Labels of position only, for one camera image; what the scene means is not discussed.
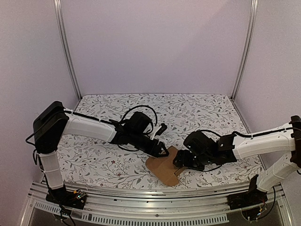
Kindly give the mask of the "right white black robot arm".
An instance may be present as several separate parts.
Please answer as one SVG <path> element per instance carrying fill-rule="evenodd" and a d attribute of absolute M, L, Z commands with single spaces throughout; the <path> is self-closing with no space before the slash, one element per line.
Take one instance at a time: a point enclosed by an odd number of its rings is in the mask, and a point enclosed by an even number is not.
<path fill-rule="evenodd" d="M 263 173 L 257 175 L 249 191 L 243 195 L 247 205 L 254 205 L 275 184 L 301 168 L 301 118 L 266 131 L 242 134 L 237 131 L 217 140 L 208 137 L 207 129 L 190 133 L 184 140 L 185 150 L 179 150 L 173 160 L 176 167 L 204 171 L 206 165 L 233 163 L 250 156 L 284 152 L 283 156 Z"/>

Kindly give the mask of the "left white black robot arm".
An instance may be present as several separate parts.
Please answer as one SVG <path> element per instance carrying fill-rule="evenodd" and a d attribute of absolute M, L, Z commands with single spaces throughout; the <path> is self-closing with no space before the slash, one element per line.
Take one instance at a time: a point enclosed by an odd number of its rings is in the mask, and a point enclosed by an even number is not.
<path fill-rule="evenodd" d="M 33 132 L 25 139 L 34 147 L 42 172 L 52 197 L 59 204 L 66 204 L 70 194 L 63 189 L 64 181 L 56 156 L 58 146 L 65 137 L 84 137 L 105 143 L 125 146 L 155 157 L 167 157 L 169 151 L 156 137 L 165 130 L 165 124 L 158 124 L 135 106 L 124 113 L 119 120 L 99 119 L 65 108 L 60 101 L 54 101 L 33 122 Z"/>

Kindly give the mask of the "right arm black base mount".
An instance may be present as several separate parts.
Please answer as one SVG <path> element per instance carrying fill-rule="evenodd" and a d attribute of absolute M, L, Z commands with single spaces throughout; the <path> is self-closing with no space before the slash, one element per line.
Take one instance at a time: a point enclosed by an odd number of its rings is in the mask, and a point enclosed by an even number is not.
<path fill-rule="evenodd" d="M 227 204 L 231 210 L 260 204 L 268 200 L 267 192 L 262 192 L 257 188 L 256 182 L 258 176 L 259 175 L 257 174 L 250 180 L 249 188 L 246 192 L 230 194 L 227 196 Z"/>

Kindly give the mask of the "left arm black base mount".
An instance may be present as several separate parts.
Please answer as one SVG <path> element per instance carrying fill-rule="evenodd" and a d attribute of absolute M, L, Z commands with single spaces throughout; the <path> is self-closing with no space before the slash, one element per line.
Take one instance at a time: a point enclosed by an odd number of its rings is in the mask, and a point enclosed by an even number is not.
<path fill-rule="evenodd" d="M 63 187 L 58 189 L 48 189 L 48 194 L 46 195 L 46 201 L 60 204 L 63 206 L 76 208 L 83 210 L 87 200 L 87 193 L 81 191 L 80 189 L 74 191 L 68 191 L 63 185 Z"/>

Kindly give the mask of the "brown cardboard box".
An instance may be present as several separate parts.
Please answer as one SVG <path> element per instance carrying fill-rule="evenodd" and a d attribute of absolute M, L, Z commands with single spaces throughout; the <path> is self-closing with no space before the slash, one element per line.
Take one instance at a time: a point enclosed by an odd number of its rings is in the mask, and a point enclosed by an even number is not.
<path fill-rule="evenodd" d="M 178 152 L 176 147 L 170 146 L 167 150 L 169 151 L 169 155 L 167 157 L 149 157 L 145 164 L 148 170 L 164 185 L 176 186 L 180 183 L 179 175 L 186 169 L 186 167 L 176 167 L 173 164 L 173 160 Z"/>

